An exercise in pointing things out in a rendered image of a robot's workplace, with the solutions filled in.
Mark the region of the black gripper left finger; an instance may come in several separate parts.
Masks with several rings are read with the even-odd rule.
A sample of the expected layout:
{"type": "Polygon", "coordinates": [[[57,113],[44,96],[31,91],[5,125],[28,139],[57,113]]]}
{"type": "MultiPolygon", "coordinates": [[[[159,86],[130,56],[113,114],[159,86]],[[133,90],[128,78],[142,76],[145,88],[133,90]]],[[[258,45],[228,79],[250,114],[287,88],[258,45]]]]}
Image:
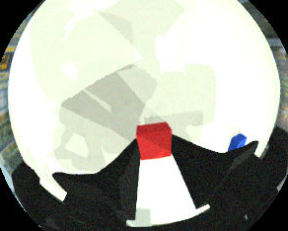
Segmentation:
{"type": "Polygon", "coordinates": [[[66,193],[108,203],[127,221],[135,221],[140,166],[139,146],[135,138],[116,159],[95,174],[65,174],[57,171],[53,172],[52,178],[66,193]]]}

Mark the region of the blue block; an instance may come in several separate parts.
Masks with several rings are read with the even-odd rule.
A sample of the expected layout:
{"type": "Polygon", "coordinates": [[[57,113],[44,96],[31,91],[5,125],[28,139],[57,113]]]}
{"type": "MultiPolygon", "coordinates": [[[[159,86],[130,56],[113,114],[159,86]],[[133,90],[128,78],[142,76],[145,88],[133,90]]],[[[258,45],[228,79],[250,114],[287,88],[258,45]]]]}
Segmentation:
{"type": "Polygon", "coordinates": [[[234,150],[234,148],[236,150],[236,148],[246,146],[246,140],[247,140],[247,137],[243,135],[242,132],[239,132],[239,135],[236,135],[234,136],[234,138],[231,139],[231,144],[230,144],[230,147],[228,147],[227,151],[234,150]]]}

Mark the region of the red block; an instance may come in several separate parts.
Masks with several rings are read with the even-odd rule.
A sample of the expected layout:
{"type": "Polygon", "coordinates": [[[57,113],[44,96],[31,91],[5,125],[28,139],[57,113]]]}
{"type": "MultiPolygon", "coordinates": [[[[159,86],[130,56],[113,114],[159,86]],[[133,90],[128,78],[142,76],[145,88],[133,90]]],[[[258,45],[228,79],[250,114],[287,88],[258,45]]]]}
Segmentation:
{"type": "Polygon", "coordinates": [[[172,128],[167,122],[136,124],[140,160],[169,158],[172,154],[172,128]]]}

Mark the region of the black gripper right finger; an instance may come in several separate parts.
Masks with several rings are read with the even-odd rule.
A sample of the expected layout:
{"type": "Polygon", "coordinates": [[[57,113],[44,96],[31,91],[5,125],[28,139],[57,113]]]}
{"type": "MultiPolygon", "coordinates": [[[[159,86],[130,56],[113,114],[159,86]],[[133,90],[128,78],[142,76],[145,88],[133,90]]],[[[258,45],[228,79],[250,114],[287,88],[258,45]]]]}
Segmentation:
{"type": "Polygon", "coordinates": [[[257,151],[257,144],[258,140],[254,140],[236,150],[218,152],[172,135],[172,155],[195,210],[208,205],[208,199],[222,187],[228,175],[257,151]]]}

